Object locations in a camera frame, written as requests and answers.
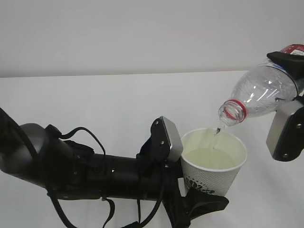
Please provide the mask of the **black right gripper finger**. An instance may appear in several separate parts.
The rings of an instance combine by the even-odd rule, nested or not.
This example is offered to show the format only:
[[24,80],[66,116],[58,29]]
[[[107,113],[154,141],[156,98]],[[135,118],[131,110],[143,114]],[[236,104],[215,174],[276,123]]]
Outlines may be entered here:
[[268,53],[266,56],[287,72],[296,86],[297,93],[301,94],[304,90],[304,56],[278,51]]

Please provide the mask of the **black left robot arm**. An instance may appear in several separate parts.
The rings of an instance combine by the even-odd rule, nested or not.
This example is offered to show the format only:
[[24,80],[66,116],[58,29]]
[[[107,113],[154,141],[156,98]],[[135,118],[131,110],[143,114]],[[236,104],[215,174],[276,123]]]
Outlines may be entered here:
[[221,211],[229,201],[190,188],[181,196],[178,179],[181,168],[181,139],[175,124],[164,116],[155,119],[150,137],[135,158],[98,154],[71,140],[80,127],[62,134],[55,126],[17,124],[5,111],[0,113],[0,169],[2,172],[45,188],[61,221],[72,223],[60,200],[98,200],[110,205],[114,215],[115,198],[154,200],[144,220],[130,224],[146,226],[160,205],[165,207],[171,226],[187,228],[202,215]]

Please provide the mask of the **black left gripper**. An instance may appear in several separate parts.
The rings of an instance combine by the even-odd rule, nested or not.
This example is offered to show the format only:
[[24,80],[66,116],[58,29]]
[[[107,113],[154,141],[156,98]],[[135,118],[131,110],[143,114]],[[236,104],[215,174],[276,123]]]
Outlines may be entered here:
[[114,216],[113,198],[136,200],[139,217],[141,200],[155,201],[149,215],[144,220],[138,219],[128,224],[129,228],[143,228],[148,225],[161,205],[164,206],[173,228],[187,228],[190,220],[224,210],[229,204],[226,197],[207,194],[197,189],[189,189],[185,197],[181,196],[178,186],[181,168],[178,163],[168,165],[164,162],[153,162],[145,171],[141,171],[141,167],[143,161],[140,157],[105,156],[104,200],[110,206],[105,224]]

